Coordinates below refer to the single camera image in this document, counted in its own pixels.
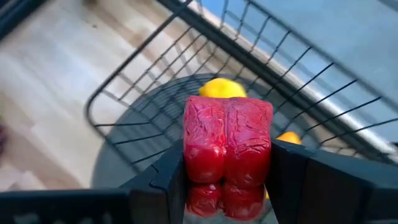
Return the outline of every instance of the yellow lemon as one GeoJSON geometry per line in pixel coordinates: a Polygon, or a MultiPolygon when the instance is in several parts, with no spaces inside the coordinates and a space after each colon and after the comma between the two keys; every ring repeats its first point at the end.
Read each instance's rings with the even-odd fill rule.
{"type": "Polygon", "coordinates": [[[276,139],[294,143],[294,144],[301,144],[300,137],[293,131],[285,132],[281,136],[277,137],[276,139]]]}
{"type": "Polygon", "coordinates": [[[200,89],[199,95],[214,98],[246,97],[241,84],[227,78],[215,78],[206,82],[200,89]]]}

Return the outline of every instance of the wire basket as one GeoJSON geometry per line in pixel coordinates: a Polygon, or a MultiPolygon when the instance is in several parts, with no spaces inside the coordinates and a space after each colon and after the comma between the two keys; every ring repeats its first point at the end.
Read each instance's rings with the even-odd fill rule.
{"type": "Polygon", "coordinates": [[[386,127],[397,129],[398,106],[258,2],[239,1],[237,15],[220,1],[221,16],[200,0],[158,2],[171,12],[168,19],[87,104],[89,123],[106,141],[95,187],[119,186],[159,159],[182,137],[185,100],[216,77],[274,105],[272,138],[294,131],[309,149],[398,161],[392,140],[382,137],[386,127]],[[262,21],[249,24],[254,14],[262,21]],[[367,113],[372,108],[385,113],[367,113]]]}

